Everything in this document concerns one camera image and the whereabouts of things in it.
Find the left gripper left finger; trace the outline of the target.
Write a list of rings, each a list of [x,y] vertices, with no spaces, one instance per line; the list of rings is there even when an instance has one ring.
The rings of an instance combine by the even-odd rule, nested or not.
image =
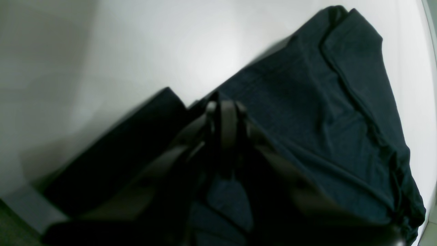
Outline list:
[[[68,216],[50,246],[180,245],[191,241],[192,206],[219,163],[219,103],[187,111],[154,102],[116,126],[44,189]]]

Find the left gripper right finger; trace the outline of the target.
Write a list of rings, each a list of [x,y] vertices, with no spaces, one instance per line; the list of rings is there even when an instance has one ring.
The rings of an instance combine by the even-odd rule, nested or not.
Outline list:
[[[329,199],[271,146],[237,102],[220,102],[225,174],[245,189],[253,216],[250,246],[404,246],[393,224],[359,218]]]

